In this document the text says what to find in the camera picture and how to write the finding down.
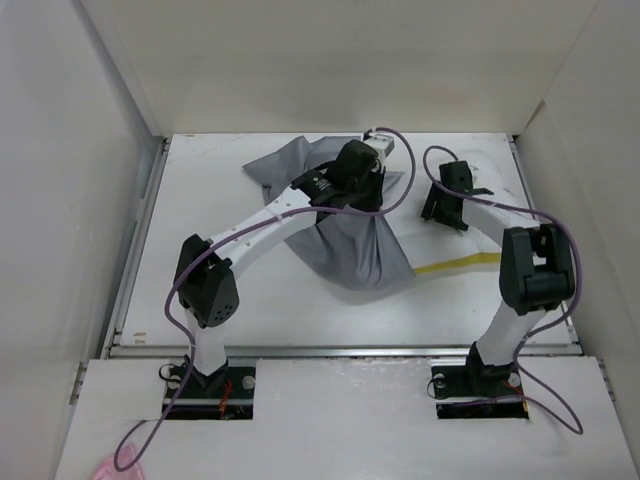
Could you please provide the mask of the cream yellow pillow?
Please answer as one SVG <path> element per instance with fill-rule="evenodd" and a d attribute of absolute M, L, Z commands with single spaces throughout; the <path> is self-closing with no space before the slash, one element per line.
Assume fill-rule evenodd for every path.
<path fill-rule="evenodd" d="M 466 232 L 422 219 L 431 179 L 440 177 L 440 165 L 456 159 L 468 163 L 475 188 L 493 192 L 479 196 L 489 202 L 487 205 L 463 200 L 462 220 L 469 226 Z M 492 158 L 469 156 L 466 152 L 450 154 L 437 147 L 430 147 L 423 155 L 411 192 L 387 216 L 387 221 L 417 275 L 458 268 L 497 269 L 504 231 L 540 225 L 528 206 L 517 198 Z"/>

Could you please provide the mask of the grey pillowcase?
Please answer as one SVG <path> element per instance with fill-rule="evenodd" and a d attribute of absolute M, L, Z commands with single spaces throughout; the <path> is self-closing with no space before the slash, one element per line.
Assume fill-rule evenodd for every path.
<path fill-rule="evenodd" d="M 333 160 L 350 136 L 325 136 L 310 141 L 299 136 L 280 149 L 243 166 L 262 187 L 268 204 L 285 187 L 313 167 Z M 415 277 L 407 256 L 386 218 L 331 215 L 285 240 L 314 273 L 343 288 L 373 291 L 400 285 Z"/>

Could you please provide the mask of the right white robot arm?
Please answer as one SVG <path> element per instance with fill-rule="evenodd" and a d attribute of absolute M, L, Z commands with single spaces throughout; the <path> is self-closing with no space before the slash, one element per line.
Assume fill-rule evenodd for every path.
<path fill-rule="evenodd" d="M 458 232 L 473 227 L 500 248 L 501 303 L 463 370 L 466 387 L 484 394 L 515 371 L 514 356 L 546 313 L 574 295 L 571 241 L 557 223 L 542 223 L 539 214 L 507 204 L 496 190 L 475 187 L 467 162 L 442 164 L 439 175 L 422 218 Z"/>

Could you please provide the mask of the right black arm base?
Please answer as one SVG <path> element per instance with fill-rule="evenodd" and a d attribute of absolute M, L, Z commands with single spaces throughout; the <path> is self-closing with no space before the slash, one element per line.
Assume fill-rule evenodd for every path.
<path fill-rule="evenodd" d="M 430 369 L 430 395 L 439 420 L 529 419 L 513 362 L 484 365 L 472 346 L 464 361 L 434 360 Z"/>

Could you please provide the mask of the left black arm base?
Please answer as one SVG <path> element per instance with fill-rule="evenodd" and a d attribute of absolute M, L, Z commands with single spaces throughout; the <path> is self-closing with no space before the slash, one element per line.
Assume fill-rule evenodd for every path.
<path fill-rule="evenodd" d="M 167 420 L 252 420 L 256 365 L 224 365 L 210 379 L 194 369 Z"/>

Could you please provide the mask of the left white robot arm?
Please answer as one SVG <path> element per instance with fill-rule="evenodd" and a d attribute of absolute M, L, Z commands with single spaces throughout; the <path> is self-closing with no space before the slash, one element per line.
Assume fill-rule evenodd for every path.
<path fill-rule="evenodd" d="M 382 206 L 384 162 L 394 149 L 387 135 L 348 141 L 334 160 L 312 168 L 262 210 L 227 232 L 183 242 L 175 278 L 188 329 L 203 346 L 189 355 L 189 384 L 205 397 L 225 382 L 228 360 L 221 327 L 239 307 L 236 280 L 262 255 L 290 236 L 338 216 L 365 219 Z"/>

